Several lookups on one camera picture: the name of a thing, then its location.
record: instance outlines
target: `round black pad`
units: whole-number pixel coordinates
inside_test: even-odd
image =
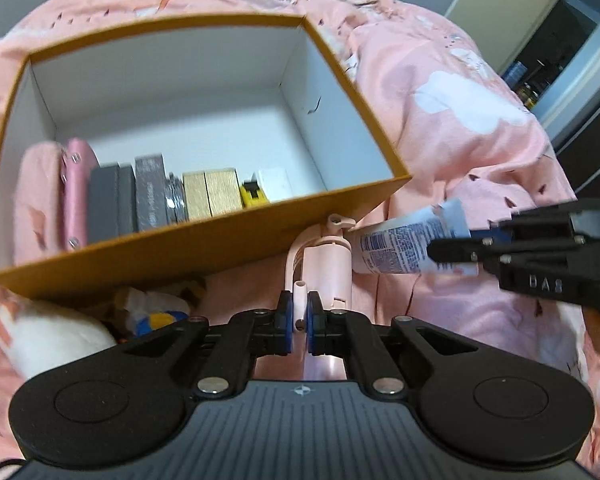
[[[418,411],[442,444],[494,466],[575,459],[594,415],[579,381],[485,346],[437,361]]]
[[[27,458],[66,469],[122,464],[173,438],[184,398],[158,360],[101,352],[27,381],[11,429]]]
[[[56,410],[74,422],[104,422],[129,404],[126,390],[109,381],[81,381],[60,390]]]
[[[502,418],[530,418],[549,403],[542,386],[517,377],[487,379],[476,386],[474,399],[483,410]]]

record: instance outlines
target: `pink blanket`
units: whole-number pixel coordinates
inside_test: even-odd
[[[307,15],[372,105],[414,179],[363,224],[457,197],[470,227],[485,228],[517,208],[573,197],[548,137],[474,42],[445,18],[396,0],[49,0],[0,40],[0,120],[28,51],[154,16],[227,11]],[[218,323],[239,310],[275,305],[283,264],[280,256],[209,277],[200,314]],[[486,274],[359,275],[353,301],[375,322],[408,312],[583,380],[589,367],[600,366],[584,345],[578,308],[500,291]],[[1,359],[0,457],[17,453],[4,420],[17,378]],[[260,360],[258,372],[298,373],[279,359]],[[600,457],[600,374],[592,388],[599,412],[580,455],[587,466]]]

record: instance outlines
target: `metal screw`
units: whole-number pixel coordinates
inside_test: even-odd
[[[198,381],[198,389],[204,394],[221,394],[228,388],[228,381],[222,377],[206,377]]]
[[[395,395],[404,389],[404,383],[394,377],[383,377],[374,381],[374,390],[379,394]]]

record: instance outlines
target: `gray box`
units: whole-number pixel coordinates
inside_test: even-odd
[[[94,168],[89,179],[87,231],[89,244],[120,236],[118,186],[120,167],[109,164]]]
[[[167,225],[162,154],[136,157],[136,213],[138,231]]]
[[[120,236],[138,232],[136,178],[130,164],[120,166],[118,172],[118,228]]]

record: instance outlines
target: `cardboard box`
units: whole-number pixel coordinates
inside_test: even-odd
[[[162,153],[167,172],[284,167],[295,198],[13,266],[13,192],[33,143],[81,137],[101,164]],[[207,274],[288,250],[331,213],[362,218],[409,174],[302,16],[143,21],[33,52],[0,135],[0,285],[75,298]]]

